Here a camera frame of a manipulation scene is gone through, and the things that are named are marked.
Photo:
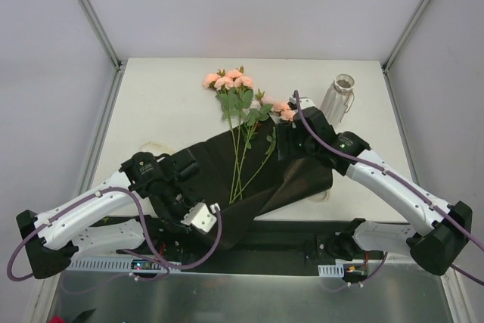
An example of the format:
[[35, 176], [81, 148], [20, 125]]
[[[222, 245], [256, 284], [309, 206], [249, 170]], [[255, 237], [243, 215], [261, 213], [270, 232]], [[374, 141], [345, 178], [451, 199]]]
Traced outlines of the pink rose stem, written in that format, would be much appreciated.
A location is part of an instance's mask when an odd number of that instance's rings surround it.
[[226, 108], [226, 116], [236, 116], [237, 125], [230, 125], [234, 147], [234, 169], [228, 202], [245, 198], [247, 189], [266, 169], [277, 146], [275, 127], [294, 118], [287, 103], [263, 103], [253, 99], [245, 108]]

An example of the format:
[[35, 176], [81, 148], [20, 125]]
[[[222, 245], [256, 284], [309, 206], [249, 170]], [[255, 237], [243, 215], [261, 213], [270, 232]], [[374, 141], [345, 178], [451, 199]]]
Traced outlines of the pink rose bouquet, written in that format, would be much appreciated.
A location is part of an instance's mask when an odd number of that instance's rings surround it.
[[250, 176], [243, 181], [244, 164], [254, 149], [258, 128], [271, 116], [272, 104], [262, 103], [264, 93], [254, 89], [253, 80], [245, 74], [244, 67], [209, 73], [203, 79], [203, 87], [215, 92], [222, 119], [228, 122], [234, 150], [229, 203], [235, 203], [242, 199], [244, 190], [254, 179]]

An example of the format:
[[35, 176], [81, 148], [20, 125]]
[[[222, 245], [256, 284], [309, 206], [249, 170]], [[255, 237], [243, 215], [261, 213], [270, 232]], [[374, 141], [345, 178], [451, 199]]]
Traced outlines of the black wrapping paper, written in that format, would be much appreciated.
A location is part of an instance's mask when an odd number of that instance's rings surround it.
[[311, 157], [280, 161], [277, 151], [267, 157], [267, 137], [274, 127], [272, 120], [258, 125], [252, 148], [245, 153], [242, 198], [234, 203], [229, 203], [234, 169], [234, 147], [229, 131], [172, 155], [176, 163], [188, 156], [197, 162], [197, 173], [181, 182], [181, 186], [204, 199], [206, 204], [217, 203], [222, 208], [219, 251], [237, 244], [257, 216], [319, 194], [333, 185], [331, 170]]

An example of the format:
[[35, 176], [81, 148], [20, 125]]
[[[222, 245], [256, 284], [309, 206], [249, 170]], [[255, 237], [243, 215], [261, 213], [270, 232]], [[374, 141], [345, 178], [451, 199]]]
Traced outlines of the cream printed ribbon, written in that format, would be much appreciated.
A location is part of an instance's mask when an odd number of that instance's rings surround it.
[[139, 147], [140, 151], [143, 152], [150, 152], [153, 155], [159, 155], [159, 154], [173, 154], [175, 152], [174, 149], [171, 147], [161, 144], [161, 143], [156, 143], [153, 141], [149, 141], [144, 143]]

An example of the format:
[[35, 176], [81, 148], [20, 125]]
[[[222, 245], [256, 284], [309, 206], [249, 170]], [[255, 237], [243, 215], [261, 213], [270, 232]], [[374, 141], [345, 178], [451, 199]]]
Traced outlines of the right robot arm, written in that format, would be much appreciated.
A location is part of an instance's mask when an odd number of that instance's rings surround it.
[[473, 211], [450, 204], [409, 181], [353, 132], [337, 133], [316, 107], [304, 107], [275, 128], [282, 160], [312, 157], [322, 166], [359, 183], [406, 220], [405, 225], [358, 221], [336, 241], [358, 258], [366, 250], [410, 256], [422, 269], [444, 275], [470, 240]]

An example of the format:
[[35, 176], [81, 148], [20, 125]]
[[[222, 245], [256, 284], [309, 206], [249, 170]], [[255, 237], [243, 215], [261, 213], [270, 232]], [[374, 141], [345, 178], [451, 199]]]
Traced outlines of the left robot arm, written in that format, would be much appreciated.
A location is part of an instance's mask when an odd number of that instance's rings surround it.
[[160, 236], [148, 228], [141, 201], [148, 199], [160, 223], [175, 233], [210, 232], [216, 212], [195, 193], [182, 188], [198, 172], [189, 151], [181, 154], [134, 154], [99, 185], [43, 213], [17, 216], [35, 279], [59, 274], [71, 262], [115, 250], [154, 253]]

